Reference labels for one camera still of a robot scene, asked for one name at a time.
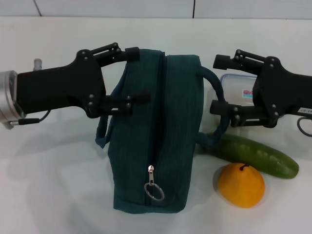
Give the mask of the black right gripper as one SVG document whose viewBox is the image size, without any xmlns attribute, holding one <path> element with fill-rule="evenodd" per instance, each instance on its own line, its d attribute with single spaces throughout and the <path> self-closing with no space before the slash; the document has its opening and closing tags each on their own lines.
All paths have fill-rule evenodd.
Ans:
<svg viewBox="0 0 312 234">
<path fill-rule="evenodd" d="M 213 100 L 210 113 L 228 117 L 232 127 L 273 128 L 284 115 L 312 117 L 312 77 L 287 71 L 276 57 L 262 57 L 237 49 L 233 58 L 216 55 L 213 68 L 257 74 L 254 106 Z"/>
</svg>

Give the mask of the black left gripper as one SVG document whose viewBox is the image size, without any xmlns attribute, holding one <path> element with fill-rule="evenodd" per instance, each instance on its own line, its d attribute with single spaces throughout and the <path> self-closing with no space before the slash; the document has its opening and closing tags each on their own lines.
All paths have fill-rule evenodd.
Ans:
<svg viewBox="0 0 312 234">
<path fill-rule="evenodd" d="M 150 94 L 101 97 L 105 94 L 101 67 L 139 60 L 138 47 L 122 51 L 116 42 L 78 51 L 69 65 L 18 74 L 17 103 L 26 114 L 75 106 L 89 118 L 131 115 L 134 105 L 150 103 Z"/>
</svg>

